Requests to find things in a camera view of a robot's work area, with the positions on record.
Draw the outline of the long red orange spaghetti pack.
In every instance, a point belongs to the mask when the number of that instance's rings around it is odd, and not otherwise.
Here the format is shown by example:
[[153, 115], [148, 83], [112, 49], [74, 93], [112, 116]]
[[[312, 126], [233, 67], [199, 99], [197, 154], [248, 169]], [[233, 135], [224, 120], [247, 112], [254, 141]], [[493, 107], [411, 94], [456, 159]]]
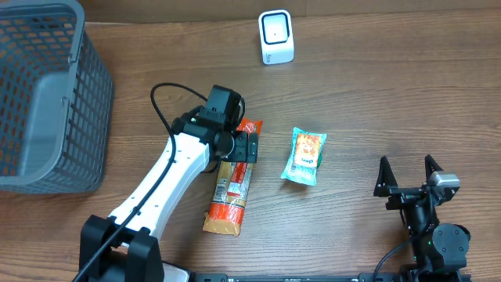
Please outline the long red orange spaghetti pack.
[[203, 231], [240, 235], [254, 164], [223, 161]]

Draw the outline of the teal orange snack packet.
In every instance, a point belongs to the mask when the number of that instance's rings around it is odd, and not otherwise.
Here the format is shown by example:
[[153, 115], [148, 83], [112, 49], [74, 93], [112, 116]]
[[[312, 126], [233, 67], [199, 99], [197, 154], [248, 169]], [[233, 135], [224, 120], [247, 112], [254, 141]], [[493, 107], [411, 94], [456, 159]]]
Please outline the teal orange snack packet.
[[327, 134], [307, 132], [294, 127], [290, 156], [280, 178], [306, 186], [315, 186], [326, 137]]

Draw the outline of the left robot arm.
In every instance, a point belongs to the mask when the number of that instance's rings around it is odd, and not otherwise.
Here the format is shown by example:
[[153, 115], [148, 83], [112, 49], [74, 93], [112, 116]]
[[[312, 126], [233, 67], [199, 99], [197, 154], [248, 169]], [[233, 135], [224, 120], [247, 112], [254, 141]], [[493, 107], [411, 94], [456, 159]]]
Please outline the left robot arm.
[[191, 281], [187, 269], [161, 258], [159, 241], [192, 181], [212, 161], [254, 163], [258, 135], [238, 130], [244, 98], [214, 85], [205, 103], [165, 122], [168, 142], [134, 192], [106, 218], [81, 230], [76, 281]]

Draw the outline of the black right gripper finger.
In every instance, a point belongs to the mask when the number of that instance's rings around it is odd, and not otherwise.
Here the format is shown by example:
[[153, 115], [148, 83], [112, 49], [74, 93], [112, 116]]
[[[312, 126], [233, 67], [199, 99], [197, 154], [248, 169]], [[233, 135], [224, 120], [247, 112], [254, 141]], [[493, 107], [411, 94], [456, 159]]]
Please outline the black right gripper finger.
[[428, 183], [431, 183], [440, 174], [442, 174], [443, 169], [438, 165], [438, 163], [434, 160], [434, 158], [430, 154], [428, 154], [424, 158], [424, 162], [426, 171], [426, 181]]
[[374, 197], [389, 197], [398, 188], [390, 163], [386, 156], [380, 159], [377, 182], [374, 187]]

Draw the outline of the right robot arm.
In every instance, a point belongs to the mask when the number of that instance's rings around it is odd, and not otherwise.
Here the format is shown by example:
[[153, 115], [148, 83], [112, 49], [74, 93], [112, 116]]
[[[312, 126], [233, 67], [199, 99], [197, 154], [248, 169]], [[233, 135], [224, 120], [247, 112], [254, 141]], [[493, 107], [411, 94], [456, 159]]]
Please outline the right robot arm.
[[391, 249], [377, 264], [371, 280], [382, 281], [384, 263], [403, 248], [413, 250], [413, 264], [400, 267], [393, 281], [469, 281], [460, 270], [467, 266], [470, 232], [461, 225], [441, 223], [436, 207], [453, 199], [460, 189], [460, 179], [444, 171], [431, 155], [424, 158], [426, 180], [419, 187], [401, 188], [388, 159], [380, 159], [375, 197], [387, 199], [387, 210], [399, 211], [409, 238]]

